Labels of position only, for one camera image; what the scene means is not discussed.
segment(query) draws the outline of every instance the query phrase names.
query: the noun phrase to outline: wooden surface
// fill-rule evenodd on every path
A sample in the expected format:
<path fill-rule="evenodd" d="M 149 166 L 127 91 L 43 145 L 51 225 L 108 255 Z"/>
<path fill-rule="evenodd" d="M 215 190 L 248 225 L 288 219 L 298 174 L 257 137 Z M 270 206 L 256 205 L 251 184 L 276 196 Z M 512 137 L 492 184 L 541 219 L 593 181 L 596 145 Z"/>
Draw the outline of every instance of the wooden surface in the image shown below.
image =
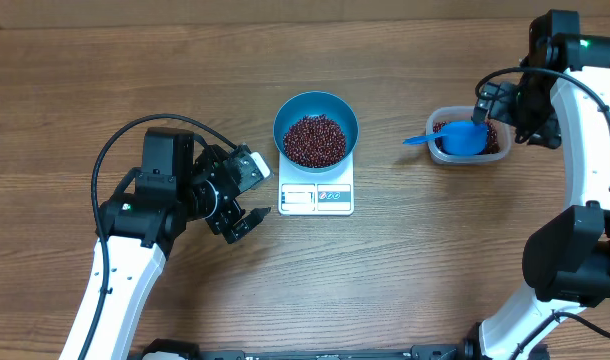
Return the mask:
<path fill-rule="evenodd" d="M 610 16 L 610 0 L 0 0 L 3 29 L 410 19 Z"/>
<path fill-rule="evenodd" d="M 401 141 L 435 109 L 473 104 L 482 76 L 516 65 L 530 21 L 0 31 L 0 359 L 62 349 L 96 239 L 92 165 L 119 127 L 188 115 L 277 170 L 274 115 L 314 89 L 360 119 L 354 215 L 274 210 L 233 246 L 189 224 L 134 347 L 157 337 L 256 352 L 458 341 L 519 286 L 527 237 L 561 210 L 562 150 L 515 145 L 496 165 L 451 168 Z M 583 30 L 610 36 L 610 18 Z M 140 164 L 144 131 L 110 151 L 101 200 Z M 275 206 L 277 182 L 241 203 Z M 610 301 L 585 314 L 610 329 Z M 574 323 L 547 342 L 555 359 L 610 359 L 610 342 Z"/>

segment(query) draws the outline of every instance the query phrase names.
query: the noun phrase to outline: clear container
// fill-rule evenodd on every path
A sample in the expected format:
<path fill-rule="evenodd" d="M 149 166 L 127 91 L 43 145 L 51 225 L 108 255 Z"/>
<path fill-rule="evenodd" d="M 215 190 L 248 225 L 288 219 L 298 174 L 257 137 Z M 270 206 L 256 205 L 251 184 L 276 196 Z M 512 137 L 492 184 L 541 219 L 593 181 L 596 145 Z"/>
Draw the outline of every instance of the clear container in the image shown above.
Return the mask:
<path fill-rule="evenodd" d="M 427 135 L 434 133 L 434 124 L 440 122 L 454 122 L 469 120 L 474 112 L 473 106 L 451 106 L 440 108 L 432 114 L 427 120 Z M 509 153 L 512 147 L 512 136 L 510 134 L 509 125 L 496 120 L 491 120 L 496 132 L 498 133 L 498 146 L 500 151 L 496 154 L 488 155 L 473 155 L 473 156 L 457 156 L 449 155 L 438 149 L 436 142 L 428 141 L 429 152 L 432 160 L 441 165 L 483 165 L 494 161 L 498 161 Z"/>

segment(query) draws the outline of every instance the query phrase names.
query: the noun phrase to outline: cable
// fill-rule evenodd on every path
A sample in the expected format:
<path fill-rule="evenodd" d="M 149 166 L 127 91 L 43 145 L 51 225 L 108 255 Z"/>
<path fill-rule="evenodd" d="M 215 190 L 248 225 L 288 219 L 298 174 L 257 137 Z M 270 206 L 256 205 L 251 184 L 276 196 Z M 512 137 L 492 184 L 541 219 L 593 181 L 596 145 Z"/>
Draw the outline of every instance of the cable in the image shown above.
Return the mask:
<path fill-rule="evenodd" d="M 609 106 L 607 106 L 603 102 L 603 100 L 600 98 L 600 96 L 598 96 L 592 89 L 590 89 L 589 86 L 583 84 L 578 79 L 576 79 L 568 74 L 565 74 L 565 73 L 561 73 L 561 72 L 550 70 L 550 69 L 535 68 L 535 67 L 513 67 L 513 68 L 507 68 L 507 69 L 494 71 L 493 73 L 482 78 L 481 81 L 479 81 L 478 84 L 476 84 L 476 87 L 474 88 L 474 93 L 476 94 L 476 97 L 481 100 L 495 101 L 495 100 L 500 99 L 504 95 L 498 96 L 498 97 L 486 96 L 486 95 L 481 94 L 481 88 L 487 82 L 489 82 L 490 80 L 492 80 L 493 78 L 495 78 L 497 76 L 505 75 L 505 74 L 512 74 L 512 73 L 527 73 L 527 74 L 540 74 L 540 75 L 545 75 L 545 76 L 552 76 L 552 77 L 559 78 L 559 79 L 565 79 L 565 80 L 571 82 L 572 84 L 578 86 L 587 95 L 589 95 L 589 97 L 591 97 L 592 100 L 594 100 L 596 102 L 600 111 L 605 116 L 605 120 L 607 121 L 607 127 L 609 128 L 609 137 L 610 137 L 610 109 L 609 109 Z"/>
<path fill-rule="evenodd" d="M 597 325 L 589 322 L 588 320 L 585 320 L 583 317 L 581 317 L 579 315 L 572 314 L 572 313 L 565 312 L 565 311 L 559 311 L 559 312 L 555 312 L 552 315 L 548 316 L 547 319 L 545 319 L 545 321 L 543 321 L 538 326 L 538 328 L 536 328 L 534 331 L 532 331 L 532 333 L 525 340 L 523 340 L 523 342 L 521 342 L 518 345 L 518 347 L 516 348 L 516 351 L 514 351 L 514 353 L 510 357 L 510 360 L 516 360 L 518 358 L 518 356 L 521 353 L 523 353 L 523 350 L 525 349 L 525 347 L 527 347 L 527 345 L 529 345 L 529 343 L 531 343 L 538 336 L 538 334 L 543 332 L 543 330 L 545 330 L 549 326 L 549 324 L 552 323 L 552 321 L 556 320 L 557 322 L 560 323 L 561 322 L 561 317 L 566 317 L 566 318 L 570 318 L 572 320 L 578 321 L 583 326 L 585 326 L 588 329 L 594 331 L 595 333 L 610 339 L 610 332 L 609 331 L 601 329 Z"/>
<path fill-rule="evenodd" d="M 99 211 L 99 207 L 98 207 L 98 195 L 97 195 L 97 180 L 98 180 L 98 173 L 101 169 L 101 163 L 103 162 L 105 155 L 109 151 L 109 148 L 114 144 L 114 142 L 116 142 L 116 140 L 118 140 L 119 137 L 121 137 L 121 135 L 123 135 L 125 132 L 127 132 L 127 130 L 133 128 L 134 126 L 136 126 L 138 124 L 142 124 L 147 121 L 158 120 L 158 119 L 175 119 L 175 120 L 180 120 L 180 121 L 192 124 L 194 126 L 197 126 L 201 129 L 207 131 L 208 133 L 214 135 L 215 137 L 217 137 L 218 139 L 223 141 L 225 144 L 227 144 L 231 148 L 236 149 L 236 145 L 233 142 L 227 140 L 227 138 L 225 138 L 223 135 L 219 134 L 218 132 L 212 130 L 207 125 L 204 125 L 194 119 L 190 119 L 188 117 L 185 117 L 182 115 L 175 115 L 175 114 L 155 114 L 155 115 L 145 116 L 140 119 L 136 119 L 136 120 L 130 122 L 129 124 L 123 126 L 114 135 L 112 135 L 112 137 L 109 138 L 109 140 L 107 140 L 107 143 L 105 144 L 105 146 L 103 146 L 103 149 L 101 149 L 101 152 L 98 154 L 98 158 L 96 158 L 96 163 L 94 164 L 94 170 L 92 171 L 92 183 L 91 183 L 92 212 L 94 213 L 94 221 L 96 222 L 98 238 L 101 243 L 101 253 L 103 254 L 103 281 L 101 283 L 100 294 L 98 296 L 98 303 L 96 304 L 96 310 L 94 311 L 94 317 L 92 318 L 92 323 L 89 327 L 89 332 L 87 333 L 87 337 L 85 338 L 83 347 L 81 348 L 81 352 L 78 355 L 78 360 L 85 360 L 85 357 L 87 356 L 87 352 L 89 351 L 89 347 L 92 344 L 92 339 L 94 338 L 94 333 L 96 332 L 96 328 L 98 327 L 98 322 L 101 317 L 101 312 L 103 311 L 103 305 L 105 304 L 105 296 L 107 295 L 107 287 L 109 284 L 109 250 L 107 249 L 107 234 L 105 234 L 105 232 L 103 231 L 100 211 Z"/>

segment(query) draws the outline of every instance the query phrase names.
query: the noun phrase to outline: blue bowl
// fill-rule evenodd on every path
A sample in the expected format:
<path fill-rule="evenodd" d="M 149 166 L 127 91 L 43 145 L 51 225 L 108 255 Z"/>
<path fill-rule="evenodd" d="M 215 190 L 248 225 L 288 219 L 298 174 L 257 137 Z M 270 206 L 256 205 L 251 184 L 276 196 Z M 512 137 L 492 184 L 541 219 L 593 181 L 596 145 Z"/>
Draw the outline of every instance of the blue bowl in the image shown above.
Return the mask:
<path fill-rule="evenodd" d="M 290 126 L 296 124 L 306 115 L 316 116 L 325 114 L 328 119 L 334 120 L 341 127 L 346 137 L 345 156 L 334 165 L 324 168 L 310 168 L 299 165 L 287 158 L 283 147 L 283 138 Z M 278 151 L 285 156 L 297 168 L 308 172 L 325 172 L 338 166 L 343 160 L 352 154 L 358 142 L 358 118 L 343 99 L 336 95 L 322 92 L 310 91 L 294 96 L 289 99 L 276 114 L 274 120 L 274 142 Z"/>

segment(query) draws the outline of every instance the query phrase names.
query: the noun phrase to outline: beans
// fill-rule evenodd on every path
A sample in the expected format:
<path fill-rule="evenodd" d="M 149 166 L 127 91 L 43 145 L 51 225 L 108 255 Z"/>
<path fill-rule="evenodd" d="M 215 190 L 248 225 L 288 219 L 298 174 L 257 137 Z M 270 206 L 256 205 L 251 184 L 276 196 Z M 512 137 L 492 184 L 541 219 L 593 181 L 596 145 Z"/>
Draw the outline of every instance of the beans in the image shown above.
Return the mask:
<path fill-rule="evenodd" d="M 446 122 L 434 124 L 434 132 L 437 133 L 441 131 L 445 125 L 447 125 Z M 487 125 L 487 146 L 485 146 L 485 150 L 478 155 L 499 153 L 501 151 L 501 147 L 498 145 L 498 132 L 496 131 L 496 128 L 494 128 L 494 125 L 492 125 L 491 121 L 485 121 L 485 125 Z M 436 147 L 438 147 L 440 151 L 445 152 L 445 150 L 443 150 L 443 140 L 438 138 L 434 141 L 436 142 Z"/>
<path fill-rule="evenodd" d="M 283 137 L 285 155 L 310 168 L 327 167 L 341 161 L 346 142 L 341 127 L 325 114 L 305 116 Z"/>

